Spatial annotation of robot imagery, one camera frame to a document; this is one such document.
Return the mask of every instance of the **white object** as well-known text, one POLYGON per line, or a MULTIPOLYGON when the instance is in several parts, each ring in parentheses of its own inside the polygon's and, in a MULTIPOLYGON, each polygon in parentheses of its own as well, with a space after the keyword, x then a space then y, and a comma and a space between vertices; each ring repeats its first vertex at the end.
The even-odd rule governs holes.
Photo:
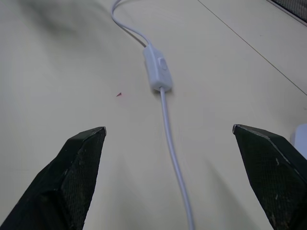
POLYGON ((290 140, 291 144, 307 160, 307 124, 299 125, 290 140))
POLYGON ((146 36, 143 35, 141 32, 129 26, 124 25, 123 23, 121 23, 114 17, 114 10, 120 1, 121 0, 116 0, 112 5, 111 15, 112 15, 113 21, 119 27, 126 28, 140 35, 148 43, 148 46, 143 50, 143 55, 145 57, 145 62, 146 62, 146 67, 147 67, 148 80, 149 80, 149 84, 151 88, 154 90, 160 91, 160 94, 161 94, 163 119, 164 119, 165 134, 166 134, 168 149, 171 155, 172 163, 174 166, 174 170, 177 176, 182 198, 184 201, 184 205, 185 205, 185 209, 187 213, 188 224, 189 224, 189 230, 194 230, 195 225, 194 225, 194 219, 193 219, 193 214, 192 214, 192 208, 189 202, 189 196, 188 196, 185 184, 184 184, 184 180, 182 177, 182 173, 180 170, 180 166, 177 160, 177 156, 176 156, 176 152, 175 152, 175 148, 173 144, 170 124, 169 124, 169 118, 168 118, 168 112, 167 112, 166 99, 165 99, 165 91, 170 90, 173 86, 172 77, 171 77, 170 71, 168 69, 168 66, 167 66, 167 63, 166 63, 166 60, 163 54, 159 50, 157 50, 155 47, 153 47, 149 39, 146 38, 146 36))

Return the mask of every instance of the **white cable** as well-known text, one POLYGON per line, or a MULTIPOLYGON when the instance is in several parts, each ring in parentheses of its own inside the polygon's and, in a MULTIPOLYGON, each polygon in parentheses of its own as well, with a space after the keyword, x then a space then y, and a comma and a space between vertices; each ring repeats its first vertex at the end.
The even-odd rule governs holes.
POLYGON ((112 15, 112 19, 113 21, 119 26, 119 27, 123 27, 123 28, 126 28, 127 30, 130 30, 136 34, 138 34, 139 36, 141 36, 142 38, 145 39, 145 41, 150 45, 151 42, 149 41, 149 39, 144 35, 142 34, 141 32, 131 28, 130 26, 127 26, 127 25, 124 25, 123 23, 121 23, 119 20, 117 20, 115 17, 114 17, 114 10, 116 9, 117 7, 117 4, 119 4, 119 2, 122 1, 122 0, 116 0, 113 5, 112 5, 112 9, 111 9, 111 15, 112 15))
POLYGON ((130 30, 139 36, 143 37, 146 42, 148 43, 148 46, 144 49, 144 57, 145 61, 147 63, 147 71, 149 74, 149 82, 151 85, 152 89, 156 89, 160 91, 161 94, 161 103, 162 103, 162 111, 163 111, 163 119, 164 119, 164 126, 165 126, 165 134, 166 134, 166 139, 167 139, 167 144, 168 144, 168 149, 169 153, 171 155, 172 163, 174 166, 174 170, 176 173, 176 177, 179 183, 179 187, 181 190, 182 198, 184 201, 185 209, 186 209, 186 214, 188 218, 188 224, 189 224, 189 230, 195 230, 195 225, 194 225, 194 219, 193 219, 193 214, 192 214, 192 208, 191 204, 189 202, 189 196, 187 193, 187 189, 184 184, 184 180, 182 177, 182 173, 180 170, 180 166, 177 160, 174 144, 173 144, 173 139, 172 139, 172 134, 171 134, 171 129, 170 129, 170 124, 169 124, 169 119, 168 119, 168 113, 167 113, 167 105, 166 105, 166 99, 165 99, 165 88, 166 90, 171 89, 172 87, 172 80, 171 80, 171 75, 168 70, 168 67, 166 65, 165 59, 158 50, 156 50, 149 39, 145 35, 143 35, 141 32, 122 24, 120 21, 118 21, 114 17, 114 10, 117 7, 121 0, 116 0, 113 5, 112 5, 112 10, 111 10, 111 15, 113 21, 119 26, 126 28, 127 30, 130 30))
POLYGON ((187 189, 186 189, 186 186, 184 184, 184 180, 183 180, 183 177, 182 177, 182 174, 181 174, 180 166, 178 164, 174 144, 173 144, 172 133, 171 133, 169 119, 168 119, 167 105, 166 105, 166 99, 165 99, 165 91, 164 91, 163 87, 160 88, 160 94, 161 94, 162 112, 163 112, 164 127, 165 127, 165 134, 166 134, 168 149, 169 149, 169 153, 170 153, 171 158, 172 158, 174 170, 176 172, 177 180, 178 180, 178 183, 179 183, 179 187, 180 187, 181 194, 182 194, 182 197, 183 197, 184 205, 185 205, 185 208, 186 208, 187 218, 188 218, 188 222, 189 222, 189 230, 194 230, 195 226, 194 226, 192 208, 191 208, 191 204, 190 204, 190 201, 189 201, 187 189))

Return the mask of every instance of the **white table surface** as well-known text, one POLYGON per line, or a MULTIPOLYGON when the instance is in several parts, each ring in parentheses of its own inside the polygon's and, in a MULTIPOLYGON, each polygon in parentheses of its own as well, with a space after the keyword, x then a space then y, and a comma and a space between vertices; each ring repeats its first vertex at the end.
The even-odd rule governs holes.
MULTIPOLYGON (((79 9, 75 33, 52 33, 0 2, 0 222, 68 138, 106 126, 84 229, 186 230, 142 46, 113 23, 111 0, 101 2, 79 9)), ((129 0, 116 16, 168 61, 173 137, 197 229, 271 229, 232 125, 289 138, 307 122, 307 97, 196 0, 129 0)))

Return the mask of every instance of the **power cord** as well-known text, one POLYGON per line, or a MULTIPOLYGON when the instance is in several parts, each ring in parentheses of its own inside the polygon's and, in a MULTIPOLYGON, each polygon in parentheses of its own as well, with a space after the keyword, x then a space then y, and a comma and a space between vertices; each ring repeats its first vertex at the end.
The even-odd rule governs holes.
POLYGON ((111 9, 112 19, 119 27, 125 28, 127 30, 130 30, 138 34, 139 36, 144 38, 145 41, 148 43, 148 46, 146 46, 146 48, 143 50, 143 55, 145 57, 149 84, 152 89, 160 91, 160 94, 161 94, 163 120, 164 120, 164 127, 165 127, 165 134, 166 134, 168 149, 171 155, 172 163, 174 166, 174 170, 175 170, 177 180, 179 183, 179 187, 181 190, 183 202, 185 205, 188 224, 189 224, 189 230, 195 230, 194 218, 192 214, 191 204, 189 201, 189 196, 188 196, 187 189, 186 189, 183 177, 182 177, 182 173, 180 170, 180 166, 177 160, 177 156, 176 156, 176 152, 175 152, 175 148, 173 144, 171 128, 170 128, 168 112, 167 112, 166 99, 165 99, 165 92, 170 90, 173 86, 172 77, 171 77, 170 71, 168 69, 168 66, 166 64, 166 60, 163 54, 152 45, 150 40, 145 35, 143 35, 141 32, 127 25, 124 25, 123 23, 121 23, 115 18, 114 10, 116 9, 119 2, 121 1, 122 0, 116 0, 113 3, 112 9, 111 9))

